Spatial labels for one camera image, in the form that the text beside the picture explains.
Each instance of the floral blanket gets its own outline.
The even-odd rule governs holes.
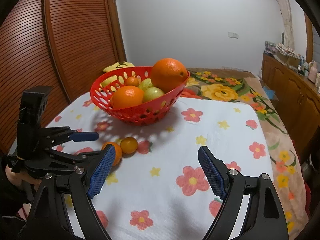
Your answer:
[[[294,239],[308,222],[306,190],[292,141],[260,81],[249,72],[237,70],[188,70],[190,78],[182,97],[243,102],[256,111],[268,144],[274,185],[284,209],[289,237]]]

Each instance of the white tablecloth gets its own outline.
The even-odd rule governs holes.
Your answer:
[[[197,159],[201,145],[243,175],[272,177],[266,141],[254,110],[235,104],[179,98],[159,123],[135,127],[109,116],[86,93],[49,125],[97,131],[97,141],[68,142],[58,150],[74,154],[100,150],[107,141],[133,136],[135,154],[112,168],[92,203],[114,239],[202,239],[214,220],[220,199],[214,195]],[[245,196],[230,238],[238,236],[249,197]],[[70,196],[68,214],[77,236],[84,237]]]

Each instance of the human hand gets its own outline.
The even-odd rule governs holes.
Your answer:
[[[21,170],[20,173],[12,172],[11,168],[9,168],[8,165],[5,168],[5,174],[8,178],[8,180],[10,181],[10,183],[15,185],[19,190],[23,189],[23,187],[22,187],[23,180],[30,183],[30,184],[35,185],[35,190],[38,189],[38,187],[41,183],[40,179],[34,179],[25,170]]]

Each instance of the yellow flower center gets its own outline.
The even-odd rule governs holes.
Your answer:
[[[197,182],[198,182],[198,180],[197,180],[195,177],[191,177],[191,178],[189,179],[189,183],[190,183],[191,185],[195,185],[195,184],[197,184]]]

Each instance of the person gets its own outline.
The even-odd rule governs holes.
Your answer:
[[[26,181],[38,189],[41,180],[34,179],[27,171],[14,173],[8,167],[6,157],[0,159],[0,239],[16,240],[19,231],[26,223],[17,217],[17,212],[24,203],[30,203],[23,190]]]

